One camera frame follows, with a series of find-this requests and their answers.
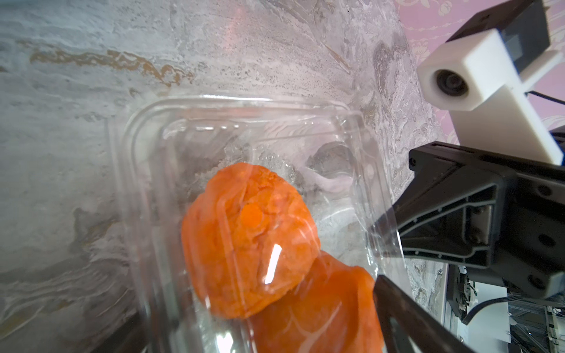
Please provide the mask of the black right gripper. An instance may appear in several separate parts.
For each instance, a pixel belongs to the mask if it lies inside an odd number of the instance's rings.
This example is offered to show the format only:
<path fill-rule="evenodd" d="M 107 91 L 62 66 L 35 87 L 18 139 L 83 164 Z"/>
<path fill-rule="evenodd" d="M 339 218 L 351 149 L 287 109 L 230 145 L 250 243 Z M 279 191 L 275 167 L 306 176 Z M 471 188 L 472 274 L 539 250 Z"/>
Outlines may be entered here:
<path fill-rule="evenodd" d="M 489 267 L 481 282 L 531 298 L 564 292 L 563 163 L 437 143 L 408 161 L 413 180 L 392 207 L 405 257 Z M 502 166 L 516 175 L 504 217 Z"/>

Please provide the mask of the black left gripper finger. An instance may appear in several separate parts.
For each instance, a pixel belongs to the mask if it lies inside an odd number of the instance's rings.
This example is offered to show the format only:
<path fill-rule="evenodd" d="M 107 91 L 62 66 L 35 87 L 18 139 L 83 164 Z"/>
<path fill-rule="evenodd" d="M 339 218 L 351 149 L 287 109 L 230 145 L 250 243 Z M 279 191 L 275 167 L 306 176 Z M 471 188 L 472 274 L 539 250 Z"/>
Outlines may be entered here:
<path fill-rule="evenodd" d="M 387 276 L 373 289 L 387 352 L 472 353 Z"/>

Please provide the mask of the orange fruit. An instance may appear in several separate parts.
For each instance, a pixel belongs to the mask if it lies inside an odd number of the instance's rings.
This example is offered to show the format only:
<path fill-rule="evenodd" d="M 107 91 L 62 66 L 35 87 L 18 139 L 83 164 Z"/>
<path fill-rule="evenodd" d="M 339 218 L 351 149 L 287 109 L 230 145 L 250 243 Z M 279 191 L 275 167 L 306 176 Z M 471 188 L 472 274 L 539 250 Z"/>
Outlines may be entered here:
<path fill-rule="evenodd" d="M 248 163 L 210 179 L 182 220 L 181 238 L 194 293 L 223 319 L 246 319 L 282 298 L 321 251 L 297 189 Z"/>
<path fill-rule="evenodd" d="M 304 280 L 250 318 L 257 352 L 382 352 L 373 288 L 359 266 L 321 252 Z"/>

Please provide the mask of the clear plastic orange clamshell container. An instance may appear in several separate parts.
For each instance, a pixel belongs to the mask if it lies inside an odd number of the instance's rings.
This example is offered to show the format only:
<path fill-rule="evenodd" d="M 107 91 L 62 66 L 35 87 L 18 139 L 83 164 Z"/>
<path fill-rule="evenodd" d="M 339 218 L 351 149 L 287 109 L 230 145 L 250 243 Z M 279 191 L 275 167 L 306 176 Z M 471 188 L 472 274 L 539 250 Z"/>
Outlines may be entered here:
<path fill-rule="evenodd" d="M 169 97 L 113 121 L 125 242 L 151 352 L 254 352 L 247 322 L 198 299 L 182 250 L 186 211 L 223 168 L 263 166 L 297 189 L 322 250 L 411 292 L 376 140 L 336 101 Z"/>

